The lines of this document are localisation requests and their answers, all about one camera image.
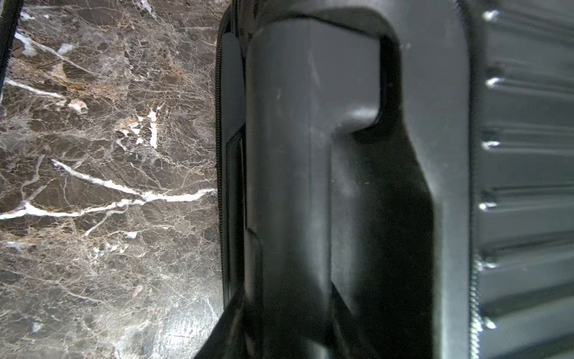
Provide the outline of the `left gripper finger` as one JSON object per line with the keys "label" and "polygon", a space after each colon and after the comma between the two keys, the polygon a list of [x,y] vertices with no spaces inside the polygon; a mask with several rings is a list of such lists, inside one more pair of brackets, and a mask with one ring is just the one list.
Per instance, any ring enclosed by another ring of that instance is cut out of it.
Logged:
{"label": "left gripper finger", "polygon": [[244,359],[245,293],[236,291],[195,359]]}

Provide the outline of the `black ribbed hard-shell suitcase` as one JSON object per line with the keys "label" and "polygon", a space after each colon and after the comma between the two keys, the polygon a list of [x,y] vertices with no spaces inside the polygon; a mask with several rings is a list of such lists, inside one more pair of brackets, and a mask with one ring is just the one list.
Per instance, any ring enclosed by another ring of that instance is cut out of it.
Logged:
{"label": "black ribbed hard-shell suitcase", "polygon": [[232,1],[216,58],[246,358],[573,356],[571,1]]}

